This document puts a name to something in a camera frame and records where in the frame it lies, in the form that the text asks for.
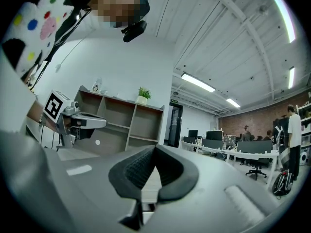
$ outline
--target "potted plant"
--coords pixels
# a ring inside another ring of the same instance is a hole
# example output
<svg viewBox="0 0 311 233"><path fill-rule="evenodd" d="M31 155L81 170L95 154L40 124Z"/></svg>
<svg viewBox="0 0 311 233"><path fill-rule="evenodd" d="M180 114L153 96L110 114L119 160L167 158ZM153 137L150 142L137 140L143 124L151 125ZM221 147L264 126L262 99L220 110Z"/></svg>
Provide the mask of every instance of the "potted plant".
<svg viewBox="0 0 311 233"><path fill-rule="evenodd" d="M147 105L147 99L149 98L151 98L150 91L143 87L139 88L136 103Z"/></svg>

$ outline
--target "black pants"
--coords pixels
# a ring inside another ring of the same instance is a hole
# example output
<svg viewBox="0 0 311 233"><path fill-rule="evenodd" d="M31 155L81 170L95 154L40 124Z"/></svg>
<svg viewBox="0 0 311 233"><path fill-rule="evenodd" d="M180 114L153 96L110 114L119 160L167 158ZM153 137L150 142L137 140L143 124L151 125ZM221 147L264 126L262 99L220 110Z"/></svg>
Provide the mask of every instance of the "black pants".
<svg viewBox="0 0 311 233"><path fill-rule="evenodd" d="M290 148L290 173L294 177L299 174L299 162L300 162L300 146Z"/></svg>

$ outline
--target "green plant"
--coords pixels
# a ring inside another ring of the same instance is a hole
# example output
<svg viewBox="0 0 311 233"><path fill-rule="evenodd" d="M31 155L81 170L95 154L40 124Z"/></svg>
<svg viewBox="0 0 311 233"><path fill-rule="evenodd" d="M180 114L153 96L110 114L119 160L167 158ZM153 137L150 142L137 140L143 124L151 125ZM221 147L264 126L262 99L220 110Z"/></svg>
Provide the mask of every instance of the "green plant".
<svg viewBox="0 0 311 233"><path fill-rule="evenodd" d="M138 90L138 96L142 96L146 99L151 98L150 93L151 92L149 90L147 90L146 88L143 88L143 87L139 88L139 90Z"/></svg>

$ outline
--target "ceiling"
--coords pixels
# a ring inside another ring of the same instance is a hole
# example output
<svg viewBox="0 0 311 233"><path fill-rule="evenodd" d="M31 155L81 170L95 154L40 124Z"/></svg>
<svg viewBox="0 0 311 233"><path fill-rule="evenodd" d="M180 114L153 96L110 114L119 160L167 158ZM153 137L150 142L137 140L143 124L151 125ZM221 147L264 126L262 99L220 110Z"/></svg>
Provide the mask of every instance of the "ceiling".
<svg viewBox="0 0 311 233"><path fill-rule="evenodd" d="M289 43L274 0L149 3L145 33L175 43L171 98L179 103L223 117L268 106L308 89L310 47L293 14L296 40ZM103 28L104 23L88 15L77 31ZM293 66L294 87L289 90ZM216 91L209 93L182 80L183 72ZM228 98L241 107L232 106Z"/></svg>

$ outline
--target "black office chair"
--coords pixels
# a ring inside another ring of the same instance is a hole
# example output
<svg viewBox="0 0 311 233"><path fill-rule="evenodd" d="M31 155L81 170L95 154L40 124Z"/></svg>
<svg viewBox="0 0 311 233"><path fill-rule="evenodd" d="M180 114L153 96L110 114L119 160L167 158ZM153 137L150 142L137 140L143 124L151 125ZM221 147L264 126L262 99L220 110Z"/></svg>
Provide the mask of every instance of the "black office chair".
<svg viewBox="0 0 311 233"><path fill-rule="evenodd" d="M261 171L261 167L269 165L269 159L251 160L250 165L253 166L255 170L251 169L248 173L245 173L245 175L255 173L255 181L257 180L258 174L262 174L265 178L267 178L267 175Z"/></svg>

